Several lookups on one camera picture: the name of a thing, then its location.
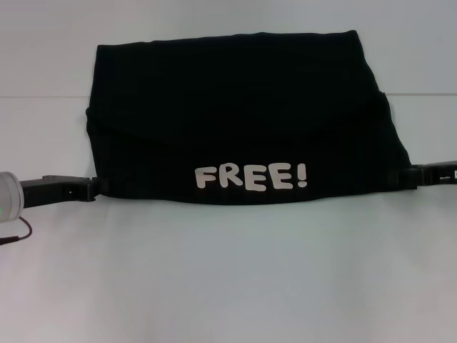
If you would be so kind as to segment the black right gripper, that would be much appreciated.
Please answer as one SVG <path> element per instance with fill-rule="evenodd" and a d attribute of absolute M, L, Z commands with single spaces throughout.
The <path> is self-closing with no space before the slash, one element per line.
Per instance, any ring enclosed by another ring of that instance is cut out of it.
<path fill-rule="evenodd" d="M 390 190 L 415 190 L 419 186 L 456 185 L 457 161 L 422 164 L 418 168 L 395 169 L 388 172 Z"/>

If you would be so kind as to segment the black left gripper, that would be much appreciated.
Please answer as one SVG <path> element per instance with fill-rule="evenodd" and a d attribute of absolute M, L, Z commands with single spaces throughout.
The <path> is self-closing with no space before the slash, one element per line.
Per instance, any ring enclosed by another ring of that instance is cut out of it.
<path fill-rule="evenodd" d="M 107 179 L 94 177 L 44 176 L 21 181 L 24 208 L 40 207 L 62 202 L 93 202 L 109 188 Z"/>

